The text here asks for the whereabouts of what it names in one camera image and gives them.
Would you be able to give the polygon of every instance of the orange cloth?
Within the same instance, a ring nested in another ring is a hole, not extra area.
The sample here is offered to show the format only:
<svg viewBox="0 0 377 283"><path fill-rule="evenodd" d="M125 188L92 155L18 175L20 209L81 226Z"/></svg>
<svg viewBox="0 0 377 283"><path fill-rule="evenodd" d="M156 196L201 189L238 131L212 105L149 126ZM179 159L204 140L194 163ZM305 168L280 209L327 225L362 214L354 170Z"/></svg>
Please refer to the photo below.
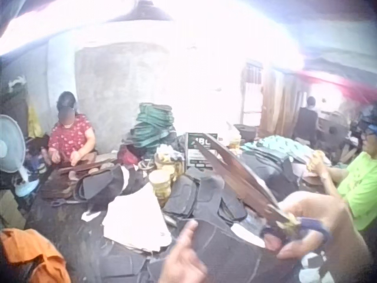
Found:
<svg viewBox="0 0 377 283"><path fill-rule="evenodd" d="M63 256L36 230L4 229L0 238L10 264L31 262L42 256L42 263L33 270L30 283L71 282Z"/></svg>

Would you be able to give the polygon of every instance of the scissor blade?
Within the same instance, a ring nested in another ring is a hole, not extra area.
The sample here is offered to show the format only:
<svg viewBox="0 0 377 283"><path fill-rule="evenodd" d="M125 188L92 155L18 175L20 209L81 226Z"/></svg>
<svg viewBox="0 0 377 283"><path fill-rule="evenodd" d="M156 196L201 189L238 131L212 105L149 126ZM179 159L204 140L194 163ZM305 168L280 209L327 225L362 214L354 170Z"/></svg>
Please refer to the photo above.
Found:
<svg viewBox="0 0 377 283"><path fill-rule="evenodd" d="M254 209L264 218L269 218L268 206L271 205L270 200L248 184L237 172L232 172L231 167L220 161L213 153L207 150L200 143L196 142L196 146L203 156L213 166L213 169L224 179L224 181L236 192L245 204Z"/></svg>
<svg viewBox="0 0 377 283"><path fill-rule="evenodd" d="M210 140L212 148L216 150L219 155L221 155L226 164L228 164L230 167L235 167L237 169L237 173L242 176L244 180L263 194L268 200L270 200L270 203L273 206L278 207L277 200L273 196L270 189L266 186L266 183L260 177L258 177L258 175L255 174L250 167L244 164L237 156L220 144L214 137L209 134L206 134L206 137Z"/></svg>

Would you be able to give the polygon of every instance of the woman in red shirt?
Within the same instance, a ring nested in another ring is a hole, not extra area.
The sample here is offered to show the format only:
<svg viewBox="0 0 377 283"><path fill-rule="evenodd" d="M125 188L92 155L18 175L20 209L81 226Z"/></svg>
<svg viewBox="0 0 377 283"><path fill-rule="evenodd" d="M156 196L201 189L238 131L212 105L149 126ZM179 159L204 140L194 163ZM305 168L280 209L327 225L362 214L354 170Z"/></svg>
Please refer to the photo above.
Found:
<svg viewBox="0 0 377 283"><path fill-rule="evenodd" d="M68 161L75 166L80 160L95 159L93 128L85 115L75 111L75 106L73 93L65 91L59 96L59 122L52 129L48 143L48 153L54 163Z"/></svg>

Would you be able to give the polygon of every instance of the red floral shirt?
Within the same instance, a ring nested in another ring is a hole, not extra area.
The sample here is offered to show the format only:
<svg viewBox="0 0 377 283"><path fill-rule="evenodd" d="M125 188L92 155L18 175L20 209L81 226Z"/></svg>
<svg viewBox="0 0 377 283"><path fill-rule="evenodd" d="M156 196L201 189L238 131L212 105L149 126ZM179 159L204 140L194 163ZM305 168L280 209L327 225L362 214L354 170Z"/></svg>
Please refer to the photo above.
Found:
<svg viewBox="0 0 377 283"><path fill-rule="evenodd" d="M87 117L79 114L70 128L65 128L57 122L52 129L48 147L58 150L63 160L68 161L71 153L79 150L86 144L85 132L92 126Z"/></svg>

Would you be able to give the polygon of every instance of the blue fan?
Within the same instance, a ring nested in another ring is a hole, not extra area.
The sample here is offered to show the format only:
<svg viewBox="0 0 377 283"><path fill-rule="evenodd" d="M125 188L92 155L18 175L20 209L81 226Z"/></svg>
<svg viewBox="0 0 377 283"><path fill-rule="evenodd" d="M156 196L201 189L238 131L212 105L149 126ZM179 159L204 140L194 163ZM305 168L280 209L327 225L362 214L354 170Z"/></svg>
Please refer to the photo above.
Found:
<svg viewBox="0 0 377 283"><path fill-rule="evenodd" d="M7 173L19 171L21 184L15 185L15 193L24 197L35 190L39 180L29 182L29 174L24 167L25 140L15 120L7 115L0 115L0 170Z"/></svg>

